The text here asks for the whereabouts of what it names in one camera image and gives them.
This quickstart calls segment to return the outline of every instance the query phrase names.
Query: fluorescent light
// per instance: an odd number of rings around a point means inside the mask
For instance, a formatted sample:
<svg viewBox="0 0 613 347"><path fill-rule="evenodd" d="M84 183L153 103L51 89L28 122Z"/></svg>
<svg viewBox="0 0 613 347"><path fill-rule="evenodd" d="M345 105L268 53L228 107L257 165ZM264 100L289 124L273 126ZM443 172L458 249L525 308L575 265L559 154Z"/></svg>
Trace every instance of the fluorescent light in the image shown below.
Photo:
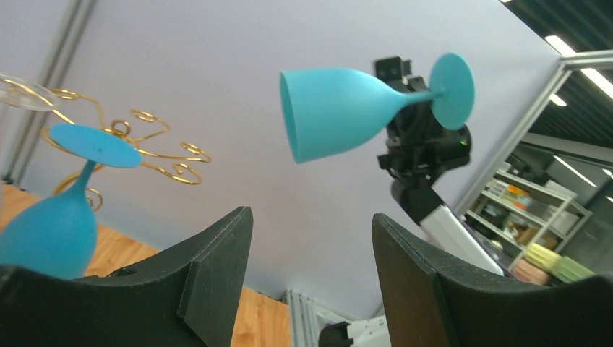
<svg viewBox="0 0 613 347"><path fill-rule="evenodd" d="M555 94L551 94L549 96L549 99L558 106L566 106L566 102L564 102L561 97Z"/></svg>
<svg viewBox="0 0 613 347"><path fill-rule="evenodd" d="M581 72L595 85L597 85L598 88L602 89L605 94L613 99L613 84L609 82L609 80L602 74L600 74L600 72L597 72L595 69L581 69Z"/></svg>
<svg viewBox="0 0 613 347"><path fill-rule="evenodd" d="M587 182L589 185L593 186L594 188L596 188L596 185L590 181L587 177L585 177L584 175L581 174L581 172L575 170L575 168L573 168L572 166L570 166L567 162L563 161L560 157L558 157L557 155L554 155L555 160L559 161L562 165L566 166L567 169L571 170L573 172L573 174L579 176L582 180L584 180L585 182Z"/></svg>
<svg viewBox="0 0 613 347"><path fill-rule="evenodd" d="M562 56L573 56L576 53L574 49L572 49L568 44L566 44L566 42L556 35L545 37L545 41L552 45L552 47L562 54ZM605 94L613 99L613 84L609 82L609 80L600 72L597 72L595 69L581 69L581 72L598 88L602 89Z"/></svg>
<svg viewBox="0 0 613 347"><path fill-rule="evenodd" d="M563 56L574 56L576 54L574 49L556 35L546 36L545 41L552 45L552 47Z"/></svg>

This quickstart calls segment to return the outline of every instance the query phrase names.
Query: blue wine glass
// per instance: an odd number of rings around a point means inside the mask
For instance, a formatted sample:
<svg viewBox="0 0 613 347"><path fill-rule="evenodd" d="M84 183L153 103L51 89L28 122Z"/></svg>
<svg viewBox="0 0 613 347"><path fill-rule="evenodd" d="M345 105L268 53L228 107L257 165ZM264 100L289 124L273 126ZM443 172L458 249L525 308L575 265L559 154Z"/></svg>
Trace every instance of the blue wine glass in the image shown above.
<svg viewBox="0 0 613 347"><path fill-rule="evenodd" d="M325 67L286 70L280 76L283 117L297 163L352 150L378 134L407 105L432 100L432 113L458 130L471 115L475 82L461 56L441 56L429 89L401 93L355 69Z"/></svg>
<svg viewBox="0 0 613 347"><path fill-rule="evenodd" d="M85 196L96 163L133 168L141 157L125 141L92 127L60 124L51 128L50 136L87 163L68 190L24 210L0 233L0 264L73 279L85 272L98 239L94 213Z"/></svg>

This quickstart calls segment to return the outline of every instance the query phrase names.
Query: white backdrop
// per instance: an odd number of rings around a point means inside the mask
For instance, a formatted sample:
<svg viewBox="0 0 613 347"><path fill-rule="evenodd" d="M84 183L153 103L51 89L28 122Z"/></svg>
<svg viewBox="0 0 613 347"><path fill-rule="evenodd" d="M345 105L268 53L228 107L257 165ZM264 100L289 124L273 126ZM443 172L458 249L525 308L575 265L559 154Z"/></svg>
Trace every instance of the white backdrop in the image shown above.
<svg viewBox="0 0 613 347"><path fill-rule="evenodd" d="M70 0L0 0L0 71L38 81L69 3ZM3 107L0 104L0 117ZM0 126L7 127L7 131L0 132L6 135L0 139L0 176L25 114L27 111L11 108L7 120L0 121Z"/></svg>
<svg viewBox="0 0 613 347"><path fill-rule="evenodd" d="M301 166L292 161L278 73L322 66L370 72L375 59L399 55L428 76L448 51L466 57L478 86L469 122L473 161L437 184L453 204L559 57L498 0L99 1L65 87L99 98L110 119L142 108L171 122L173 130L146 142L148 150L181 154L179 141L189 140L213 156L211 164L194 165L205 180L197 187L146 168L97 173L91 186L106 199L99 221L164 248L236 206L251 206L247 286L271 296L293 288L369 316L381 302L372 215L387 213L423 234L377 167L381 134L350 153ZM63 109L96 124L92 108ZM132 123L139 133L150 130ZM39 144L23 187L50 194L82 164Z"/></svg>

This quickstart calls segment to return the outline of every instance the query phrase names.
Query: wine glass stem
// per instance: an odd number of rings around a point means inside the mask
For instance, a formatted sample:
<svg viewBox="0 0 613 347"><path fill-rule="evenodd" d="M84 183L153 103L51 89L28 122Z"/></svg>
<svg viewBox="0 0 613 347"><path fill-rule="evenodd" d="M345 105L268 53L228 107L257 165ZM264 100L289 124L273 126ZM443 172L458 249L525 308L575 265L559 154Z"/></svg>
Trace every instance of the wine glass stem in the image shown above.
<svg viewBox="0 0 613 347"><path fill-rule="evenodd" d="M433 92L431 90L426 90L423 92L413 92L408 95L414 100L414 103L423 103L424 101L434 100L443 95L443 92L437 91Z"/></svg>
<svg viewBox="0 0 613 347"><path fill-rule="evenodd" d="M95 164L96 164L95 161L91 161L91 160L87 161L87 163L81 170L81 174L79 175L79 178L72 185L72 187L70 187L70 190L73 190L79 193L83 193L85 191L85 188L87 188L87 183L89 182L90 177L92 176L92 172L94 171Z"/></svg>

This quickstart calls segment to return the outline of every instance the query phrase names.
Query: wooden floor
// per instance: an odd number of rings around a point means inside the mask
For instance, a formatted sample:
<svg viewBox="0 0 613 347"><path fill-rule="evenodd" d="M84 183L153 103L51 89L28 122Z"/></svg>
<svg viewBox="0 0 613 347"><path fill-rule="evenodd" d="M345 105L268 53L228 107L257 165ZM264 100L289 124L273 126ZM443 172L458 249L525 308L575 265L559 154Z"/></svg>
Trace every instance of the wooden floor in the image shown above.
<svg viewBox="0 0 613 347"><path fill-rule="evenodd" d="M0 231L18 213L38 198L4 185L0 207ZM120 233L98 227L98 244L86 275L106 276L118 267L154 255L158 251ZM289 312L282 302L272 300L251 289L243 288L234 324L233 347L290 346Z"/></svg>

